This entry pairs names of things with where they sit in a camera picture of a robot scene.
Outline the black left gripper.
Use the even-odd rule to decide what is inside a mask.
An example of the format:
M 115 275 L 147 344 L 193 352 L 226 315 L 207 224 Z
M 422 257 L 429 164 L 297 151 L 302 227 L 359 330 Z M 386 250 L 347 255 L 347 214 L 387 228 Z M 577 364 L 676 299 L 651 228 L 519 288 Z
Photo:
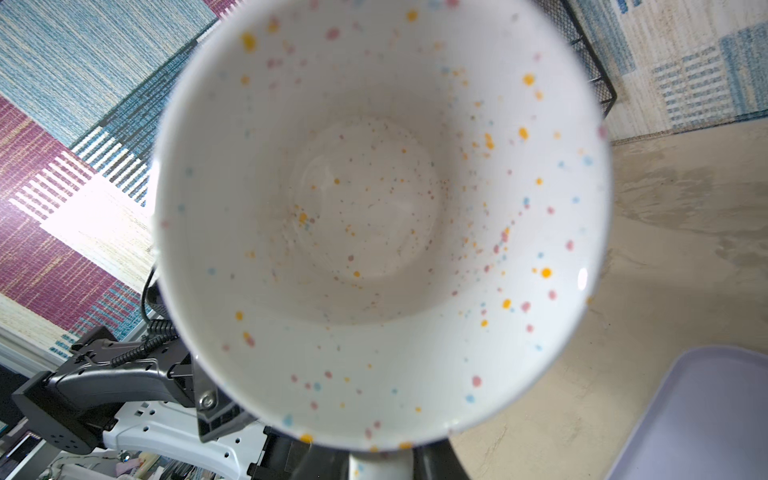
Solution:
M 89 454 L 118 423 L 127 402 L 195 402 L 202 443 L 239 432 L 256 418 L 232 400 L 179 339 L 119 342 L 104 326 L 77 340 L 57 370 L 26 381 L 12 400 L 29 428 L 62 451 Z

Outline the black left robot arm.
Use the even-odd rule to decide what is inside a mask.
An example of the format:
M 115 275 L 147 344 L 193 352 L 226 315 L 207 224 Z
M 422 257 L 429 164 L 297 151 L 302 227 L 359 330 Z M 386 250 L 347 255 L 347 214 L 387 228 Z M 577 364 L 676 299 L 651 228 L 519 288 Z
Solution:
M 141 293 L 143 335 L 121 342 L 105 326 L 68 343 L 69 358 L 35 374 L 11 399 L 31 430 L 76 455 L 140 450 L 226 479 L 280 479 L 268 428 L 229 399 L 192 358 L 157 283 Z

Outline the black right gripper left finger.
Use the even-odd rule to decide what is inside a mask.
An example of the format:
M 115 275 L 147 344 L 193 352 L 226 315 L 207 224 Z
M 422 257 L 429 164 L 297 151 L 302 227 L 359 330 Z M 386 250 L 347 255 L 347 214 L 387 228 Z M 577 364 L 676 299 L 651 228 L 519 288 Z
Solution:
M 349 476 L 349 453 L 309 444 L 265 427 L 260 459 L 246 471 L 248 479 L 342 480 Z

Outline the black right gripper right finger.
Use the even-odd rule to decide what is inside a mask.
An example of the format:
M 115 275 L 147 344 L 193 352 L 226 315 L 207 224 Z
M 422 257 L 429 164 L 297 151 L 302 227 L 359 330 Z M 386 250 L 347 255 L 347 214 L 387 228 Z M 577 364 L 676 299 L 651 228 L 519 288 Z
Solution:
M 416 480 L 469 480 L 450 441 L 443 439 L 413 450 Z

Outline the white speckled mug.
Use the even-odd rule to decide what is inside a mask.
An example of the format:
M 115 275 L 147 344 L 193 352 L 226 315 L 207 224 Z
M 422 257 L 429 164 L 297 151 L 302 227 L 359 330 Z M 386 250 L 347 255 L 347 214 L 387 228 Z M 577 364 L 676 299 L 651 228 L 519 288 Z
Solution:
M 415 479 L 576 330 L 611 223 L 586 73 L 532 1 L 246 1 L 199 47 L 150 174 L 161 289 L 232 400 Z

